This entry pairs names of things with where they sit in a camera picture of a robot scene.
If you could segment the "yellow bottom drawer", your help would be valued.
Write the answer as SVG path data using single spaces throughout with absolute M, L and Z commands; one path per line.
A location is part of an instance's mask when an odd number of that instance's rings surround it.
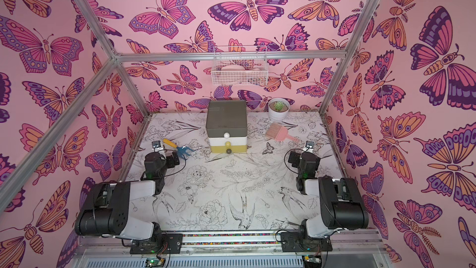
M 226 142 L 225 145 L 211 146 L 212 153 L 224 153 L 226 155 L 233 153 L 247 153 L 247 145 L 232 145 L 230 142 Z

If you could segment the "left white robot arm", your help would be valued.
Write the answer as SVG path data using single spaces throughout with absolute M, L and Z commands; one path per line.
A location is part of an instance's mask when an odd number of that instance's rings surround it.
M 176 151 L 154 151 L 145 156 L 144 164 L 145 171 L 139 181 L 102 182 L 93 186 L 74 223 L 77 235 L 131 241 L 161 240 L 158 223 L 135 218 L 130 203 L 160 194 L 167 170 L 179 165 L 180 158 Z

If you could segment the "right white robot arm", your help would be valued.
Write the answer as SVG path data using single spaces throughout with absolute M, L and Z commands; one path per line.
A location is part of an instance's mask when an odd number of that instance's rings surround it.
M 319 216 L 301 222 L 301 238 L 328 239 L 341 230 L 368 228 L 369 217 L 355 180 L 317 177 L 320 163 L 321 158 L 309 150 L 291 149 L 285 156 L 285 165 L 296 174 L 297 191 L 316 199 L 321 208 Z

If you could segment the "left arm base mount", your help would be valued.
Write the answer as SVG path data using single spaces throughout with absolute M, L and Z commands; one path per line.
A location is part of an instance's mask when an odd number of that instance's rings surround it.
M 182 248 L 182 233 L 158 233 L 147 240 L 133 240 L 130 254 L 179 254 Z

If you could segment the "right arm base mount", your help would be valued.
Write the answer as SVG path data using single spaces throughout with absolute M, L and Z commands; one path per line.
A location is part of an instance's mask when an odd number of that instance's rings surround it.
M 275 239 L 285 253 L 319 253 L 333 251 L 332 244 L 326 238 L 309 238 L 297 230 L 280 230 Z

